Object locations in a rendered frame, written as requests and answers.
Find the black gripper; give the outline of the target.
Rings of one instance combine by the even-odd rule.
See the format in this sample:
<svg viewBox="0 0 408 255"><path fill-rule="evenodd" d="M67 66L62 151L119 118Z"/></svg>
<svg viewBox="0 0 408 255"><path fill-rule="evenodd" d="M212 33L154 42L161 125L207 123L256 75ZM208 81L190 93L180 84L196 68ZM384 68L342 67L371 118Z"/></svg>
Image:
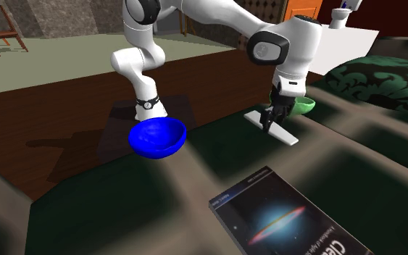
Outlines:
<svg viewBox="0 0 408 255"><path fill-rule="evenodd" d="M273 86L270 91L270 107L261 112L259 122L262 130L267 133L276 118L276 123L281 125L289 116L295 104L295 97L282 96L279 90Z"/></svg>

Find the white flat remote control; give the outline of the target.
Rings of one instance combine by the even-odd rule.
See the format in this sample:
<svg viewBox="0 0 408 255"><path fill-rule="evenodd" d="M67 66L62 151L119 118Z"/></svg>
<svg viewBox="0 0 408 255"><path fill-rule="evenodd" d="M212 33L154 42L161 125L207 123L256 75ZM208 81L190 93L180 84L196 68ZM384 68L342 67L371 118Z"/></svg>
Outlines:
<svg viewBox="0 0 408 255"><path fill-rule="evenodd" d="M260 117L261 114L257 110L253 110L244 115L245 119L257 126L260 130L263 130L263 125L260 122ZM278 139L279 141L284 142L284 144L287 144L289 146L293 146L294 144L299 142L298 138L294 137L276 122L273 122L271 124L270 129L267 131L267 134Z"/></svg>

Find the green bowl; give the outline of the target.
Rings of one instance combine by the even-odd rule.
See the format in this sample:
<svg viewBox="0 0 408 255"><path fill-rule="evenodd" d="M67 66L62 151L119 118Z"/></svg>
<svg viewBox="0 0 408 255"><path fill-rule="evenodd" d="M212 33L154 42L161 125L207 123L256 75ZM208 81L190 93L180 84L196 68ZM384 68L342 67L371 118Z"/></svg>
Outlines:
<svg viewBox="0 0 408 255"><path fill-rule="evenodd" d="M306 114L315 107L315 101L307 97L295 97L294 107L289 116Z"/></svg>

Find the bed with green brown cover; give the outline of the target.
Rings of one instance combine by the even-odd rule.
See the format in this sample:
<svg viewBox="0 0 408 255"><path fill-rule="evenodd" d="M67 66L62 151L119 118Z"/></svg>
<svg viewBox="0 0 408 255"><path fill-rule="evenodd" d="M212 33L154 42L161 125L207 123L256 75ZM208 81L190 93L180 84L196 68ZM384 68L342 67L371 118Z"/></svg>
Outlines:
<svg viewBox="0 0 408 255"><path fill-rule="evenodd" d="M255 130L245 101L197 117L171 157L135 154L97 164L96 143L118 75L54 86L33 108L30 147L57 147L52 189L36 191L25 255L241 255L208 207L211 196L267 165L378 255L408 255L408 140L330 102L287 126L294 147Z"/></svg>

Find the dark robot stand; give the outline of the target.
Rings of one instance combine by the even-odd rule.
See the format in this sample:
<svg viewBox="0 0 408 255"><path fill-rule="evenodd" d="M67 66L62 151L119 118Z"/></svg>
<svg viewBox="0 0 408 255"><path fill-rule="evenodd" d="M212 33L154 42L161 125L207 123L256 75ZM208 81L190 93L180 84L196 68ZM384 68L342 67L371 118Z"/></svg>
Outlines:
<svg viewBox="0 0 408 255"><path fill-rule="evenodd" d="M167 110L168 117L179 119L188 130L197 127L187 95L165 96L161 98L161 102ZM128 136L131 128L138 123L135 120L135 106L134 100L113 103L96 150L102 164L133 153Z"/></svg>

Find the white bedside cabinet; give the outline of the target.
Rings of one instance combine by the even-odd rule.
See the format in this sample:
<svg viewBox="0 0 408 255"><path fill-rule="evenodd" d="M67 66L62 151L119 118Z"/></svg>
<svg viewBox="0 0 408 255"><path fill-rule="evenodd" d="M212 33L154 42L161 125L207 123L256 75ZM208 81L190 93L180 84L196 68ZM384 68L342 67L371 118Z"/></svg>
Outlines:
<svg viewBox="0 0 408 255"><path fill-rule="evenodd" d="M320 45L309 71L325 75L344 62L366 56L378 34L377 30L330 29L328 25L323 25Z"/></svg>

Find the dark galaxy cover book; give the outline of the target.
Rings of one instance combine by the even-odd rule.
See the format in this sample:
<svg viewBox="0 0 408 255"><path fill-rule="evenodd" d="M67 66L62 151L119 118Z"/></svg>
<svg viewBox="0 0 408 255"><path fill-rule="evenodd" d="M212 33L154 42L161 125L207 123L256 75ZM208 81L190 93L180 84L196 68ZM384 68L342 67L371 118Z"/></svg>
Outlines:
<svg viewBox="0 0 408 255"><path fill-rule="evenodd" d="M374 255L268 166L209 208L243 255Z"/></svg>

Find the green patterned pillow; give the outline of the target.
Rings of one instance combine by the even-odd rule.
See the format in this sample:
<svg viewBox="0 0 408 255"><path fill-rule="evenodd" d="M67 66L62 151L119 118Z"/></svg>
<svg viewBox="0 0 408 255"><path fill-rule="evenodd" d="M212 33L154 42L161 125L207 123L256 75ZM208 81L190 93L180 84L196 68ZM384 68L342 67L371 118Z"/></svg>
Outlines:
<svg viewBox="0 0 408 255"><path fill-rule="evenodd" d="M323 80L333 90L353 99L408 112L408 59L360 57L333 68Z"/></svg>

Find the orange door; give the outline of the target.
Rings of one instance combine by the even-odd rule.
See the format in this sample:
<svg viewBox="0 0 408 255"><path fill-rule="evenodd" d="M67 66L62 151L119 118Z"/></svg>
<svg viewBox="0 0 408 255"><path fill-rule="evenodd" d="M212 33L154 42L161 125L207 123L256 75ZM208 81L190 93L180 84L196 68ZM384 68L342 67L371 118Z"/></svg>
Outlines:
<svg viewBox="0 0 408 255"><path fill-rule="evenodd" d="M296 14L317 18L323 0L287 0L283 21L291 19Z"/></svg>

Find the blue bowl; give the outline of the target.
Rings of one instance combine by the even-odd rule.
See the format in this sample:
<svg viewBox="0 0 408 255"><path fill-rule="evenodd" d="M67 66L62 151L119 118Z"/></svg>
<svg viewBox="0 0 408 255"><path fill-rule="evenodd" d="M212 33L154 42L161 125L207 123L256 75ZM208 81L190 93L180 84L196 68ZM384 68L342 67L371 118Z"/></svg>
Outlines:
<svg viewBox="0 0 408 255"><path fill-rule="evenodd" d="M162 159L177 152L186 140L186 126L178 119L155 117L133 126L128 143L137 155Z"/></svg>

